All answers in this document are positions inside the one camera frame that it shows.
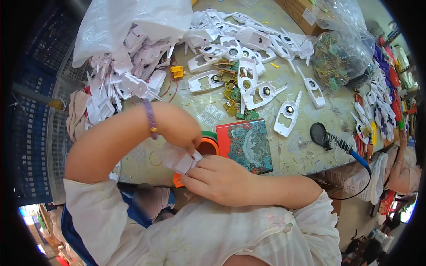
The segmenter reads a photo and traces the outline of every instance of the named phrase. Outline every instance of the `cardboard box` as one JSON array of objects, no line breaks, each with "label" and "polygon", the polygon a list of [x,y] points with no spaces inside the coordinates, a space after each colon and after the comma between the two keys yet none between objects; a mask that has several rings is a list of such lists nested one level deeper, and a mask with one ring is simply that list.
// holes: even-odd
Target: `cardboard box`
[{"label": "cardboard box", "polygon": [[318,36],[329,31],[322,29],[315,22],[312,14],[312,3],[309,0],[275,0],[293,20],[299,25],[306,35]]}]

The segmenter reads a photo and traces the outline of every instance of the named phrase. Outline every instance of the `brown cardboard box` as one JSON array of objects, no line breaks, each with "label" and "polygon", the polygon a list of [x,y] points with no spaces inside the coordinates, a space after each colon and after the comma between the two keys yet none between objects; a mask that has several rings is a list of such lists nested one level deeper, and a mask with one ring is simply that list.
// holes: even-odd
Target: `brown cardboard box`
[{"label": "brown cardboard box", "polygon": [[320,28],[317,23],[311,26],[303,17],[305,9],[312,12],[312,3],[309,0],[275,0],[275,2],[293,18],[306,35],[318,36],[323,32],[329,31]]}]

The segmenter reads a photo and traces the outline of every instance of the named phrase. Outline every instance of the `black cable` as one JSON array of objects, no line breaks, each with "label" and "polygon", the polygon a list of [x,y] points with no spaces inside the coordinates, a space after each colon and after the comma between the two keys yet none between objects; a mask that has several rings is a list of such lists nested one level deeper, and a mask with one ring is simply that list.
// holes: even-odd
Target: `black cable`
[{"label": "black cable", "polygon": [[343,198],[343,199],[338,199],[338,198],[335,198],[335,197],[330,197],[330,199],[332,199],[332,200],[347,200],[347,199],[350,199],[350,198],[353,198],[353,197],[356,197],[356,196],[358,196],[359,194],[361,194],[367,187],[368,187],[368,185],[370,184],[370,181],[371,181],[371,169],[370,169],[370,167],[369,166],[366,166],[366,169],[367,169],[367,171],[368,171],[368,174],[370,175],[370,178],[369,178],[369,180],[368,180],[368,183],[367,183],[367,185],[360,191],[360,192],[358,192],[357,194],[355,194],[355,195],[353,195],[353,196],[350,196],[350,197],[346,197],[346,198]]}]

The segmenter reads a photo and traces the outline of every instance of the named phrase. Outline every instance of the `white blouse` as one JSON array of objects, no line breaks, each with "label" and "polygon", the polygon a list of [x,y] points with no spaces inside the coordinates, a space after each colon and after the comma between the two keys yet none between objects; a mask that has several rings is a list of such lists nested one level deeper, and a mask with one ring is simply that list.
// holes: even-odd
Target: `white blouse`
[{"label": "white blouse", "polygon": [[100,266],[222,266],[232,255],[251,255],[271,266],[341,263],[337,215],[325,191],[293,213],[202,199],[146,229],[127,216],[115,181],[65,179],[64,185],[74,227]]}]

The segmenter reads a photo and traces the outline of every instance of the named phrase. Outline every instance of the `pink cloth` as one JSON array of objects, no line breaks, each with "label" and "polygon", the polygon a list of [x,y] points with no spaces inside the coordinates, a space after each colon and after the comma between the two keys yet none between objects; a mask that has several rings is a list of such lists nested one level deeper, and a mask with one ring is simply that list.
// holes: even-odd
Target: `pink cloth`
[{"label": "pink cloth", "polygon": [[83,91],[75,91],[69,96],[69,116],[66,119],[66,130],[69,138],[74,143],[86,132],[84,128],[86,123],[84,112],[86,111],[86,101],[89,97],[90,95]]}]

